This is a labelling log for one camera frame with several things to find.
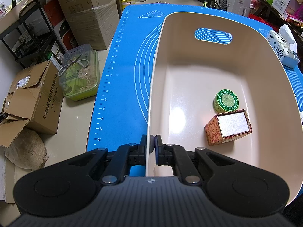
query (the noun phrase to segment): tin lid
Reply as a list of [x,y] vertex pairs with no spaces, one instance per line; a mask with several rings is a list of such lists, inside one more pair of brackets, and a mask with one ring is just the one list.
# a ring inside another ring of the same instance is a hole
[[216,94],[214,108],[218,113],[235,111],[238,107],[238,97],[231,90],[223,89]]

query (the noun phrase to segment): patterned gift box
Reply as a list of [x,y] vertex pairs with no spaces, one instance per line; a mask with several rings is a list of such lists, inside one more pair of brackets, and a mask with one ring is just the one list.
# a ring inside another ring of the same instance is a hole
[[204,129],[209,146],[230,142],[252,133],[244,109],[216,114]]

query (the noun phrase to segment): green plastic container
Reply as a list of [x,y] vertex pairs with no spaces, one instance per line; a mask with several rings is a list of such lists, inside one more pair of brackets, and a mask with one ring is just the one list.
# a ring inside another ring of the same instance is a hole
[[62,66],[70,64],[70,60],[76,60],[80,55],[81,57],[78,60],[88,60],[88,66],[83,68],[80,64],[73,63],[59,80],[63,95],[74,101],[96,95],[100,83],[98,53],[89,44],[79,46],[65,53]]

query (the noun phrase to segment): scissors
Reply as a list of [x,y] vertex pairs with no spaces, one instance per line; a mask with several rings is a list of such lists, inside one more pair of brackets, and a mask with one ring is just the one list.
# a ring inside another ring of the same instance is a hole
[[75,63],[78,63],[80,66],[82,66],[83,68],[86,68],[86,67],[88,67],[88,60],[87,59],[79,59],[81,56],[82,56],[83,54],[81,54],[77,59],[75,59],[75,60],[71,60],[71,59],[69,59],[69,61],[71,62],[71,63],[69,63],[69,64],[67,64],[67,65],[65,65],[65,66],[63,66],[63,67],[61,67],[61,69],[58,71],[58,76],[62,76],[63,75],[63,73],[66,71],[66,69],[68,69],[70,66],[72,66],[73,64],[75,64]]

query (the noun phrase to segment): basket handle hole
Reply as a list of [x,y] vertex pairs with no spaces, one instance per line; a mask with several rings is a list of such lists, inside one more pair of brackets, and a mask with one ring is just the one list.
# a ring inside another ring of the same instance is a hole
[[208,28],[198,28],[195,31],[194,36],[201,41],[221,44],[229,44],[232,41],[232,35],[230,33]]

